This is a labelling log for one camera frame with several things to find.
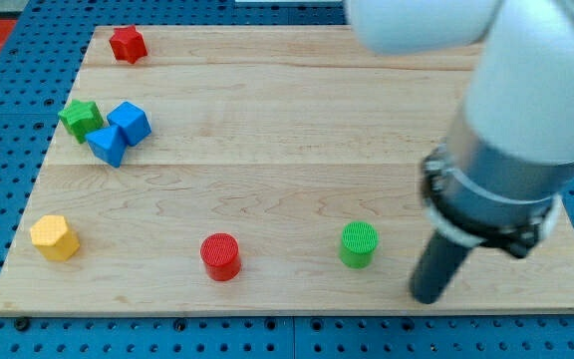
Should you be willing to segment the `silver flange with black clamp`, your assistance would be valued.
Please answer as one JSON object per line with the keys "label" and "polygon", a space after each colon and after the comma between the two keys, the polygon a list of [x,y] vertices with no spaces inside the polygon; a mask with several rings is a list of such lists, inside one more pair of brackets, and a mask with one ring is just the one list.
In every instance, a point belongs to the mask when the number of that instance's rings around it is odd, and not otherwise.
{"label": "silver flange with black clamp", "polygon": [[466,248],[481,245],[524,258],[554,228],[574,162],[511,155],[460,110],[422,170],[422,196],[438,234]]}

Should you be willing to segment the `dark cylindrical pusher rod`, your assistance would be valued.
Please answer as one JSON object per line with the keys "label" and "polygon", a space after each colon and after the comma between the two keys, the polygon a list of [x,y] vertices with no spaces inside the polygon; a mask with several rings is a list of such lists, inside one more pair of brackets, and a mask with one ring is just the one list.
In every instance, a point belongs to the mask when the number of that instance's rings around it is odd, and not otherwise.
{"label": "dark cylindrical pusher rod", "polygon": [[471,252],[436,230],[411,276],[412,297],[423,304],[437,302]]}

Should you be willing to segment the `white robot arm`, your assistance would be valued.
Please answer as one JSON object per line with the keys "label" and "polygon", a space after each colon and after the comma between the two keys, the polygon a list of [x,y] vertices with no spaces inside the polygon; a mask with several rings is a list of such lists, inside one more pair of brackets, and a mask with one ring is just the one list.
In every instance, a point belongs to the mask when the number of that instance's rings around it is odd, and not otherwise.
{"label": "white robot arm", "polygon": [[574,1],[350,0],[346,19],[386,55],[482,43],[444,140],[422,164],[434,234],[410,281],[438,300],[469,253],[523,258],[559,216],[574,177]]}

